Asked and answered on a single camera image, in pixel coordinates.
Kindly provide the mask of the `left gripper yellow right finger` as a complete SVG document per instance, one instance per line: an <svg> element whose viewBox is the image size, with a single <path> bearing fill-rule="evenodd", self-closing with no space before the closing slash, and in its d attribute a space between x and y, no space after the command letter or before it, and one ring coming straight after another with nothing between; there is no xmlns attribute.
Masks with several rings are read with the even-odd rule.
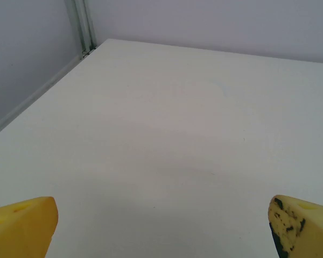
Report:
<svg viewBox="0 0 323 258"><path fill-rule="evenodd" d="M276 195L268 208L272 238L279 257L323 257L323 206Z"/></svg>

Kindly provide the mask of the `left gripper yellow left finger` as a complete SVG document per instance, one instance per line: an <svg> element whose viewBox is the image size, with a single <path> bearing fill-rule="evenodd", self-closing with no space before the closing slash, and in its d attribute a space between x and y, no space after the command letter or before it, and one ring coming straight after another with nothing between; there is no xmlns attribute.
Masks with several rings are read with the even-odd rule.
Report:
<svg viewBox="0 0 323 258"><path fill-rule="evenodd" d="M57 224L53 197L0 207L0 257L45 257Z"/></svg>

